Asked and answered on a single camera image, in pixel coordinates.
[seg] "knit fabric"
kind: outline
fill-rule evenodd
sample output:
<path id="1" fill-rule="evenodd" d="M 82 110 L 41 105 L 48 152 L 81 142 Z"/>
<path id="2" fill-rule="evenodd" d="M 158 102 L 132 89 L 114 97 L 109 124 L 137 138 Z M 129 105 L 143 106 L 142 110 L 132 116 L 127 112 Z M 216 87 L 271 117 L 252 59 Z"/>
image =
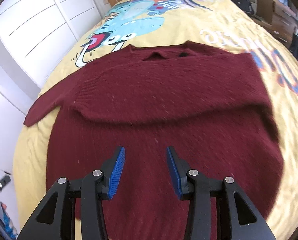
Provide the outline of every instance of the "knit fabric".
<path id="1" fill-rule="evenodd" d="M 24 124 L 61 109 L 48 145 L 46 189 L 99 169 L 126 149 L 118 192 L 103 202 L 112 239 L 183 239 L 188 201 L 178 201 L 166 147 L 193 169 L 226 176 L 266 217 L 283 170 L 272 105 L 248 53 L 207 45 L 127 46 L 88 63 L 43 94 Z M 80 217 L 79 203 L 76 217 Z M 212 239 L 216 237 L 212 210 Z"/>

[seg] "cartoon mouth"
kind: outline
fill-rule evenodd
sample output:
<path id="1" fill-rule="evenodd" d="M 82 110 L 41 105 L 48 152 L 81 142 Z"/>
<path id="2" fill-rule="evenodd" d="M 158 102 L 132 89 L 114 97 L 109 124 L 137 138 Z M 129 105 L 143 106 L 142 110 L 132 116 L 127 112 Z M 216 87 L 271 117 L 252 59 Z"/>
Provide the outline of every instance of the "cartoon mouth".
<path id="1" fill-rule="evenodd" d="M 95 34 L 91 38 L 89 38 L 89 41 L 86 44 L 84 44 L 82 47 L 89 44 L 86 52 L 90 52 L 90 51 L 98 48 L 102 44 L 102 42 L 104 42 L 105 39 L 107 39 L 110 36 L 110 34 L 111 33 L 108 33 L 108 32 Z"/>
<path id="2" fill-rule="evenodd" d="M 117 50 L 121 49 L 124 44 L 125 44 L 125 41 L 117 41 L 117 42 L 111 44 L 111 45 L 116 45 L 112 51 L 117 51 Z"/>

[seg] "bedsheet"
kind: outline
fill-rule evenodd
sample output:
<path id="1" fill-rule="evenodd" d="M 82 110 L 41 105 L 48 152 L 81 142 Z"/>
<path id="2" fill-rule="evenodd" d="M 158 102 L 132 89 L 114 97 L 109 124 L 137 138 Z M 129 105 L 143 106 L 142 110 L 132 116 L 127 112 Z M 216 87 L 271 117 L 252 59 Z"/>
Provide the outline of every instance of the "bedsheet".
<path id="1" fill-rule="evenodd" d="M 151 47 L 190 40 L 232 53 L 250 52 L 273 103 L 280 132 L 284 174 L 267 219 L 278 240 L 298 225 L 298 62 L 266 30 L 230 0 L 125 0 L 115 5 L 62 59 L 40 94 L 86 65 L 128 44 Z M 59 109 L 32 127 L 23 127 L 13 175 L 21 227 L 44 196 L 50 132 Z M 76 238 L 81 239 L 76 220 Z"/>

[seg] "blue gripper pad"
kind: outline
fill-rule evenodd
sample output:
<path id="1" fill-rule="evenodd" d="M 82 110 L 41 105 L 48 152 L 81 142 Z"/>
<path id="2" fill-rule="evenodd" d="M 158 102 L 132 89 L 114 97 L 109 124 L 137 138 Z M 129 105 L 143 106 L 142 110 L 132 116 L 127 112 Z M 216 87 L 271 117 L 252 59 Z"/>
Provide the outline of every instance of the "blue gripper pad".
<path id="1" fill-rule="evenodd" d="M 116 164 L 114 165 L 113 171 L 110 176 L 109 190 L 108 190 L 109 199 L 112 199 L 113 196 L 117 193 L 117 189 L 118 189 L 122 169 L 125 164 L 125 160 L 126 160 L 125 148 L 121 147 L 120 152 L 117 157 L 117 160 L 116 160 Z"/>
<path id="2" fill-rule="evenodd" d="M 175 194 L 180 200 L 189 192 L 187 183 L 187 171 L 190 169 L 188 163 L 180 160 L 172 146 L 167 147 L 167 164 Z"/>

